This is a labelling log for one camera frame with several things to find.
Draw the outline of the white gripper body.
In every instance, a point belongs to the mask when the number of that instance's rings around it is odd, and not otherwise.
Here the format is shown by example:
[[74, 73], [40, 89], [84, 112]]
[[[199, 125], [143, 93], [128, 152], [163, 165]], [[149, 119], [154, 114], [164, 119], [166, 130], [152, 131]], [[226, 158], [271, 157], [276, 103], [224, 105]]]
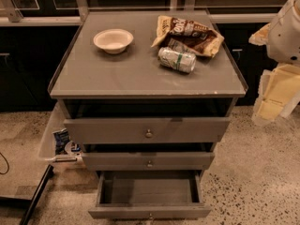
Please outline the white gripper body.
[[288, 0], [270, 22], [266, 48], [279, 63], [300, 64], [300, 0]]

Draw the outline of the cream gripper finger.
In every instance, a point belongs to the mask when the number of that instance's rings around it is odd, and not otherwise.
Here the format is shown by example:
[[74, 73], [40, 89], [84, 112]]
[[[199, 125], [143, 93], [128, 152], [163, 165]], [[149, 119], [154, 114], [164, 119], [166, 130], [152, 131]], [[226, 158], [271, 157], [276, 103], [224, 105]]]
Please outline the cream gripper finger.
[[256, 125], [267, 125], [279, 116], [287, 118], [300, 102], [300, 67], [279, 63], [262, 73], [252, 114]]
[[268, 42], [269, 28], [270, 24], [268, 23], [265, 26], [263, 26], [260, 30], [252, 34], [248, 39], [248, 42], [257, 46], [266, 45]]

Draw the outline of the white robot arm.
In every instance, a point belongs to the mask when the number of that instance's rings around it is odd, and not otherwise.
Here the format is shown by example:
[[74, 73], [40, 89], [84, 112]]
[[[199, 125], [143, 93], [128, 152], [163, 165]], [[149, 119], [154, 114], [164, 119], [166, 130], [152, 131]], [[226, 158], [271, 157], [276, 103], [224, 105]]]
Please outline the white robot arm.
[[277, 62], [262, 73], [252, 121], [259, 126], [288, 117], [299, 103], [300, 92], [300, 0], [288, 0], [276, 17], [252, 34], [251, 44], [266, 46]]

